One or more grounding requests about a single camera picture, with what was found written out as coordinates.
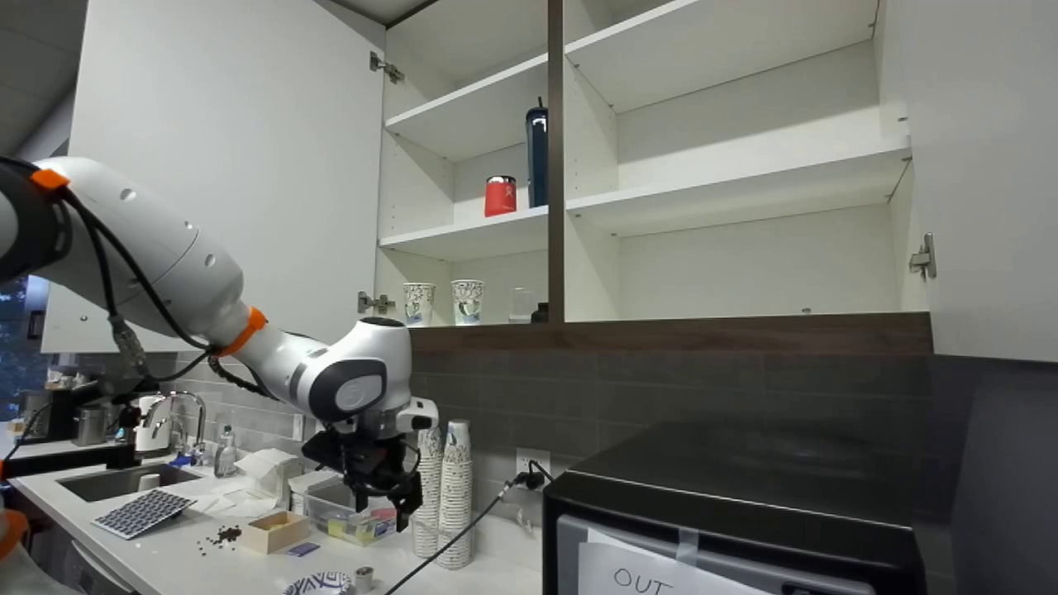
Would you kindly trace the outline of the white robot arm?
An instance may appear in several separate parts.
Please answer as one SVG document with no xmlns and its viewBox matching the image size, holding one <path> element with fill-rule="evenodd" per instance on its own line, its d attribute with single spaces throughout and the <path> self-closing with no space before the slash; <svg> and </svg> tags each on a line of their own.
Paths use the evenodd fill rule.
<svg viewBox="0 0 1058 595">
<path fill-rule="evenodd" d="M 436 418 L 436 404 L 411 391 L 400 319 L 360 318 L 333 344 L 280 330 L 245 299 L 245 274 L 218 242 L 95 159 L 4 159 L 0 197 L 4 282 L 39 274 L 100 303 L 132 361 L 144 361 L 132 326 L 201 346 L 216 370 L 242 361 L 255 392 L 320 424 L 302 452 L 338 470 L 359 508 L 383 495 L 397 525 L 411 525 L 424 506 L 414 433 Z"/>
</svg>

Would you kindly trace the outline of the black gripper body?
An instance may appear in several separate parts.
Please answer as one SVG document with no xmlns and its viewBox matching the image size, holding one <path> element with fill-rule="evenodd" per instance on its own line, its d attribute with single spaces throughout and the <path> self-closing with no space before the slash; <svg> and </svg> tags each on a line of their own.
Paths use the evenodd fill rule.
<svg viewBox="0 0 1058 595">
<path fill-rule="evenodd" d="M 302 452 L 343 476 L 348 466 L 374 470 L 374 495 L 387 495 L 400 471 L 416 471 L 419 452 L 414 433 L 436 426 L 439 409 L 426 397 L 414 397 L 380 433 L 316 433 Z"/>
</svg>

